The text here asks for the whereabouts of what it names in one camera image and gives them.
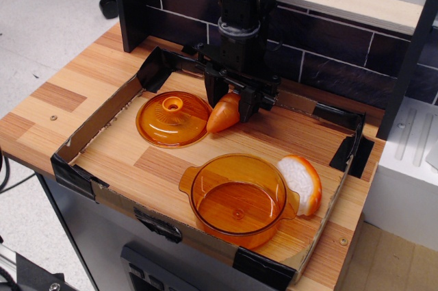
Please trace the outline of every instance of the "pot handle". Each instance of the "pot handle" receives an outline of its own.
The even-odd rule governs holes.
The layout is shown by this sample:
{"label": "pot handle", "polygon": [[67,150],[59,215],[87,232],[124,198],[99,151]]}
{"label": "pot handle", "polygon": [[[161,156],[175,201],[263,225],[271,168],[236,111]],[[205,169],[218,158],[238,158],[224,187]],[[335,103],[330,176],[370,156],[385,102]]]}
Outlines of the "pot handle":
{"label": "pot handle", "polygon": [[192,190],[192,185],[194,178],[198,174],[200,168],[191,166],[184,171],[181,180],[179,181],[179,190],[185,192],[188,196],[190,196],[190,192]]}
{"label": "pot handle", "polygon": [[287,188],[287,203],[283,213],[283,219],[294,219],[300,206],[300,195]]}

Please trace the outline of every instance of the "orange glass pot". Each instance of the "orange glass pot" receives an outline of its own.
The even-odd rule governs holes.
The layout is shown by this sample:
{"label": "orange glass pot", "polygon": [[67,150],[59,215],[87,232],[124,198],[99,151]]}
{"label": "orange glass pot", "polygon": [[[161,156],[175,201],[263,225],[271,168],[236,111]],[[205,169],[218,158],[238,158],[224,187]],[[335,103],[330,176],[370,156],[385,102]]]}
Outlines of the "orange glass pot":
{"label": "orange glass pot", "polygon": [[190,167],[179,183],[189,196],[198,228],[247,249],[269,241],[282,219],[293,219],[299,195],[271,163],[228,154]]}

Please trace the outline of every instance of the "white and orange vegetable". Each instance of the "white and orange vegetable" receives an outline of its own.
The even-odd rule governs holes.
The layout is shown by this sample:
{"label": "white and orange vegetable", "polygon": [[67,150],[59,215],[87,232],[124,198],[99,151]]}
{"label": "white and orange vegetable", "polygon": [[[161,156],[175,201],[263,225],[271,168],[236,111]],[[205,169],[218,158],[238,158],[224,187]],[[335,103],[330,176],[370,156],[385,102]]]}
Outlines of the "white and orange vegetable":
{"label": "white and orange vegetable", "polygon": [[240,120],[240,95],[230,92],[224,95],[211,112],[207,122],[207,131],[216,133],[230,128]]}
{"label": "white and orange vegetable", "polygon": [[321,206],[322,185],[319,174],[309,161],[297,155],[285,156],[277,164],[287,186],[300,195],[297,215],[311,216]]}

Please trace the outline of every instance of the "black cable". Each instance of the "black cable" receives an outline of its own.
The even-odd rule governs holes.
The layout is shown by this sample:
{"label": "black cable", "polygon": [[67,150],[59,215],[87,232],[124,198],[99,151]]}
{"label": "black cable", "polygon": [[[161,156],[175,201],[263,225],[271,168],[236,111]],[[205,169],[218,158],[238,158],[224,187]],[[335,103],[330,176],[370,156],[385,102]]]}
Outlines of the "black cable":
{"label": "black cable", "polygon": [[8,188],[5,188],[4,190],[0,191],[0,194],[3,194],[4,192],[7,192],[8,190],[11,190],[11,189],[17,187],[18,185],[21,185],[22,183],[24,183],[25,181],[28,181],[29,179],[31,179],[35,175],[36,175],[35,173],[32,173],[30,176],[27,176],[26,178],[24,178],[23,180],[19,181],[18,183],[16,183],[16,184],[14,184],[14,185],[12,185],[12,186],[10,186]]}
{"label": "black cable", "polygon": [[8,181],[9,181],[9,176],[10,176],[10,165],[9,165],[9,159],[8,159],[7,157],[4,157],[4,161],[5,161],[5,169],[6,169],[6,172],[5,172],[5,177],[3,178],[3,181],[2,181],[1,184],[0,184],[0,192],[1,192],[2,189],[5,188],[6,184],[7,184]]}
{"label": "black cable", "polygon": [[11,287],[11,291],[20,291],[20,287],[15,283],[12,276],[2,267],[0,267],[0,275],[5,278],[6,284]]}

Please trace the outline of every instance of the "orange carrot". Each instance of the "orange carrot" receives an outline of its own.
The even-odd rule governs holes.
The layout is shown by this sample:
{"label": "orange carrot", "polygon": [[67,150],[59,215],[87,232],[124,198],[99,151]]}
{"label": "orange carrot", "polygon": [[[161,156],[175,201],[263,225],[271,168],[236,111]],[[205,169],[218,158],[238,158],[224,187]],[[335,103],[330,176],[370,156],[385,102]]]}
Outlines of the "orange carrot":
{"label": "orange carrot", "polygon": [[207,131],[216,133],[230,128],[240,120],[240,95],[230,92],[224,95],[211,112],[207,122]]}

